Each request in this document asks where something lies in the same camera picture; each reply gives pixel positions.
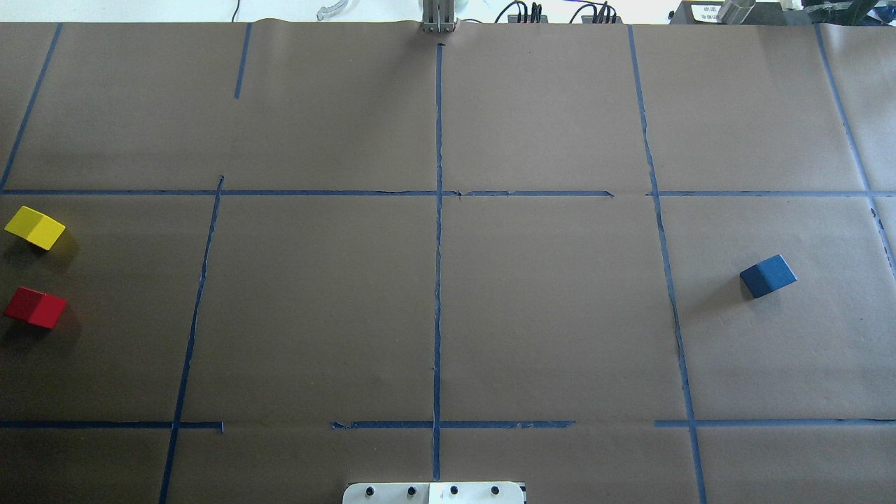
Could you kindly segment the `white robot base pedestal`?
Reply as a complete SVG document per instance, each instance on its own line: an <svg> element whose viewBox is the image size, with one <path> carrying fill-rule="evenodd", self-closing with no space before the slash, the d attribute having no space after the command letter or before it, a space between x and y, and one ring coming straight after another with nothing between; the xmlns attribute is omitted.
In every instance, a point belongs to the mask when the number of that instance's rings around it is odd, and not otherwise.
<svg viewBox="0 0 896 504"><path fill-rule="evenodd" d="M369 482L350 484L342 503L526 503L523 484L483 482Z"/></svg>

